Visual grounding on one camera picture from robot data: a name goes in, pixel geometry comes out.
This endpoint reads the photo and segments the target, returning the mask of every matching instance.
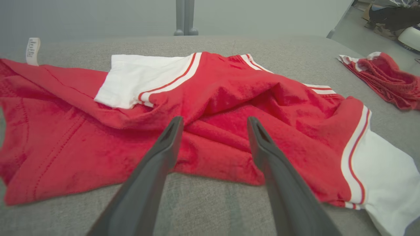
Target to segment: clothing tag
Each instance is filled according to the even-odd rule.
[[[26,63],[32,66],[38,66],[37,56],[41,45],[39,38],[29,38],[28,46],[26,47]]]

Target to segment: red fabric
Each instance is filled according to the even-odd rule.
[[[239,56],[203,52],[192,78],[150,96],[154,108],[112,109],[93,100],[106,75],[0,61],[7,123],[0,175],[8,205],[123,182],[177,115],[185,128],[176,172],[264,184],[248,142],[252,115],[320,201],[344,206],[350,200],[341,156],[361,119],[359,100],[317,94],[256,71]]]
[[[420,110],[420,77],[401,71],[389,55],[381,52],[343,64],[385,101],[401,110]]]

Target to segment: red stripe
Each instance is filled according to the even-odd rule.
[[[249,54],[247,54],[247,57],[248,57],[248,59],[249,59],[249,62],[251,63],[251,64],[253,64],[253,65],[255,65],[254,64],[254,61],[251,59],[251,57],[249,56]],[[261,68],[261,67],[259,67],[259,66],[257,66],[257,65],[255,65],[256,67],[258,67],[258,68],[260,68],[262,71],[266,71],[266,70],[264,70],[263,68]]]
[[[360,204],[363,204],[363,202],[365,201],[365,188],[363,187],[362,182],[360,182],[360,180],[354,174],[353,167],[352,167],[352,157],[353,157],[354,150],[356,150],[356,146],[359,143],[359,140],[362,138],[363,133],[365,132],[365,130],[368,126],[367,123],[368,123],[368,119],[369,119],[369,113],[370,113],[370,110],[368,110],[368,113],[366,114],[365,126],[363,127],[362,132],[360,133],[359,137],[357,138],[356,143],[353,146],[353,149],[352,149],[352,152],[350,153],[350,158],[349,158],[350,172],[352,173],[353,178],[359,183],[360,189],[362,190],[362,199],[360,200]]]
[[[152,90],[149,90],[149,91],[145,91],[145,92],[140,93],[140,95],[139,95],[139,101],[141,101],[141,99],[142,99],[142,95],[143,95],[144,93],[147,93],[147,92],[153,92],[153,91],[156,91],[156,90],[163,89],[163,88],[165,88],[165,87],[167,87],[167,86],[169,86],[169,85],[171,85],[171,84],[175,83],[178,79],[180,79],[180,78],[184,77],[184,76],[188,73],[188,71],[190,70],[190,68],[191,68],[191,66],[192,66],[192,63],[194,62],[194,59],[195,59],[195,53],[192,55],[191,62],[190,62],[190,64],[189,64],[188,68],[186,69],[186,71],[184,72],[184,74],[182,74],[182,75],[181,75],[181,76],[179,76],[178,78],[174,79],[172,82],[170,82],[170,83],[168,83],[168,84],[163,85],[162,87],[159,87],[159,88],[156,88],[156,89],[152,89]]]
[[[316,89],[316,90],[333,90],[332,88],[315,88],[315,87],[310,87],[311,89]]]

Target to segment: red cloth with white trim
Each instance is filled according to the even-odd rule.
[[[401,110],[420,110],[420,77],[401,71],[388,54],[374,52],[361,59],[340,55],[339,60],[385,101]]]
[[[173,171],[264,184],[247,135],[255,116],[320,201],[365,208],[391,235],[420,215],[412,158],[370,131],[371,112],[353,97],[273,74],[250,55],[113,55],[111,64],[106,73],[0,60],[8,205],[123,182],[178,115]]]

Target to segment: gray fabric surface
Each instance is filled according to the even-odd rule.
[[[7,58],[24,61],[24,50]],[[40,64],[108,71],[112,54],[186,56],[209,51],[224,56],[250,53],[274,73],[308,84],[329,85],[354,96],[372,110],[372,130],[411,155],[420,166],[420,112],[401,112],[383,101],[335,58],[361,56],[330,39],[284,37],[252,40],[233,37],[154,37],[97,43],[41,45]],[[119,186],[28,205],[0,203],[0,235],[84,235]],[[0,185],[0,195],[5,193]],[[379,235],[364,210],[324,205],[345,236]],[[264,186],[170,174],[165,183],[155,235],[274,235],[276,232]],[[406,232],[420,235],[420,220]]]

